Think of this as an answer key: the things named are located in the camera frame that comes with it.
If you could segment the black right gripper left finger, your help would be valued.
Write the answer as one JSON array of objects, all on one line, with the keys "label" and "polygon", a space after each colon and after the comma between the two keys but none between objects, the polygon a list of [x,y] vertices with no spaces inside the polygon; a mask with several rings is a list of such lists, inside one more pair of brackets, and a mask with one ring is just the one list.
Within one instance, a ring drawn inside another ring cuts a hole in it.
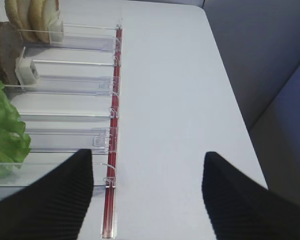
[{"label": "black right gripper left finger", "polygon": [[31,185],[0,200],[0,240],[75,240],[94,189],[92,152],[80,149]]}]

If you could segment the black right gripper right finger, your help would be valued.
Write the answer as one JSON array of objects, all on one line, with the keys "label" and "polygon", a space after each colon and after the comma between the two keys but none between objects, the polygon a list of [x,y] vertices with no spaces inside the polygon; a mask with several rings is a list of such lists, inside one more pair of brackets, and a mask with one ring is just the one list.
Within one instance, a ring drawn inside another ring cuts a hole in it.
[{"label": "black right gripper right finger", "polygon": [[218,240],[300,240],[300,206],[264,188],[217,152],[205,154],[201,190]]}]

